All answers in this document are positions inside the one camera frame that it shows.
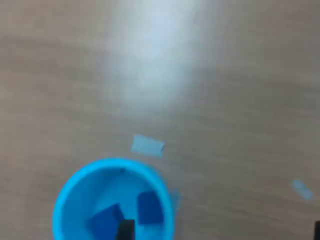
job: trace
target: small blue paper piece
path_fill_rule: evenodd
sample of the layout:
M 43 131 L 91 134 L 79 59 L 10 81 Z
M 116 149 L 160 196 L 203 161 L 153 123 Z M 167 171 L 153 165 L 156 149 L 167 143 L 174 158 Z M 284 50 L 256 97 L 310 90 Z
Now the small blue paper piece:
M 138 222 L 140 225 L 159 224 L 164 214 L 155 191 L 145 191 L 137 197 Z
M 300 196 L 302 196 L 306 200 L 310 200 L 314 196 L 314 193 L 309 188 L 307 188 L 304 182 L 300 179 L 293 180 L 292 187 Z
M 131 151 L 152 157 L 163 157 L 165 142 L 136 134 L 133 137 Z
M 119 204 L 115 204 L 91 217 L 86 225 L 96 240 L 116 239 L 118 226 L 124 219 Z

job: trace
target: blue cup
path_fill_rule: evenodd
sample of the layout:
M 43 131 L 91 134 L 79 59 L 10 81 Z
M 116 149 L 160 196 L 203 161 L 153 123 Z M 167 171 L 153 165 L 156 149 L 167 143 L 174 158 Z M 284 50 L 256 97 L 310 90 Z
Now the blue cup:
M 77 171 L 62 188 L 53 210 L 54 240 L 94 240 L 87 220 L 119 203 L 126 219 L 137 219 L 137 196 L 155 191 L 163 212 L 163 224 L 135 224 L 136 240 L 172 240 L 175 209 L 162 178 L 150 167 L 134 160 L 107 158 Z

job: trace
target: dark blue block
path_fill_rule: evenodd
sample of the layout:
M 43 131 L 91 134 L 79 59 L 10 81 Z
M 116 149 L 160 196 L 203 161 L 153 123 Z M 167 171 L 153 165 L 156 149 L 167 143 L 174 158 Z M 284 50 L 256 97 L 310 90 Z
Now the dark blue block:
M 160 201 L 154 191 L 140 193 L 137 198 L 138 223 L 159 224 L 164 221 L 164 214 Z
M 96 240 L 115 240 L 118 226 L 124 219 L 119 204 L 115 204 L 90 218 L 87 227 Z

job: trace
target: wooden table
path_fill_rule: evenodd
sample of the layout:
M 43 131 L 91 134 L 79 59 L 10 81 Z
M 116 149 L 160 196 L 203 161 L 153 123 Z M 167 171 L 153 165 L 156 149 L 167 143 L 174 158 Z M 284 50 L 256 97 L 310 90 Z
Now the wooden table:
M 0 239 L 52 239 L 61 187 L 104 157 L 180 190 L 177 240 L 312 239 L 319 26 L 318 0 L 1 1 Z

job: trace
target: table surface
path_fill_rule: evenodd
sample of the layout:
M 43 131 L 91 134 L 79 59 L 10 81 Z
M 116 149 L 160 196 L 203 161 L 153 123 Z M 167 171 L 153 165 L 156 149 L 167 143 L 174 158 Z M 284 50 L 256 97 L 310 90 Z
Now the table surface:
M 319 23 L 318 0 L 1 1 L 0 238 L 52 239 L 69 176 L 125 157 L 180 190 L 177 240 L 312 239 Z

